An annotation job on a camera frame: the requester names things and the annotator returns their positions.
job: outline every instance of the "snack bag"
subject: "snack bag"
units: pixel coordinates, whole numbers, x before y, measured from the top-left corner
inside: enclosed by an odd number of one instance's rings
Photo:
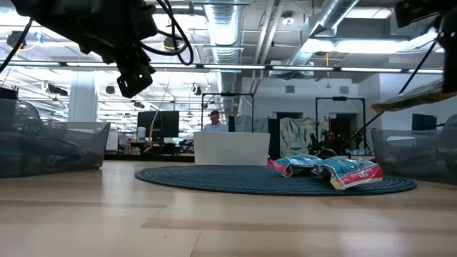
[[[280,158],[276,161],[268,160],[268,164],[277,171],[281,172],[282,176],[289,178],[291,176],[309,173],[310,171],[314,170],[316,163],[319,161],[321,161],[319,157],[303,154]]]
[[[381,167],[365,159],[353,160],[332,157],[322,160],[304,154],[280,158],[276,161],[268,160],[268,164],[286,178],[310,173],[330,178],[330,183],[336,190],[344,190],[363,183],[382,181]]]
[[[365,159],[332,157],[322,160],[316,171],[318,174],[330,176],[330,183],[336,190],[383,180],[381,167]]]

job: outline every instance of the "clear plastic bin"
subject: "clear plastic bin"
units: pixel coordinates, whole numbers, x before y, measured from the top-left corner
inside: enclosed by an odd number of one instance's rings
[[[457,128],[442,131],[371,130],[384,174],[457,184]]]
[[[0,178],[101,167],[110,123],[45,124],[30,104],[0,99]]]

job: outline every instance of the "round rug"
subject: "round rug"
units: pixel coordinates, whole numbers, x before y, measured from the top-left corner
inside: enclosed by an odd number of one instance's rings
[[[320,176],[283,177],[268,166],[172,166],[146,168],[135,174],[142,181],[167,186],[229,193],[282,196],[360,196],[409,191],[416,183],[409,179],[383,177],[375,183],[335,190]]]

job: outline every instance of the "man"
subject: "man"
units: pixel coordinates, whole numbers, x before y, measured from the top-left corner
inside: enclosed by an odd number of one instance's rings
[[[211,124],[206,125],[203,128],[204,132],[229,132],[229,128],[226,124],[222,124],[219,121],[219,112],[214,110],[211,112]]]
[[[339,151],[338,147],[340,144],[338,142],[338,139],[336,138],[335,132],[329,131],[329,132],[327,132],[326,135],[327,135],[326,140],[323,143],[324,148],[332,149],[335,152],[338,152]]]

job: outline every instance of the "pillar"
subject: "pillar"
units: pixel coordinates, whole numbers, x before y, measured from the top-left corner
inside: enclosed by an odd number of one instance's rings
[[[96,122],[99,89],[93,71],[74,71],[71,80],[69,122]]]

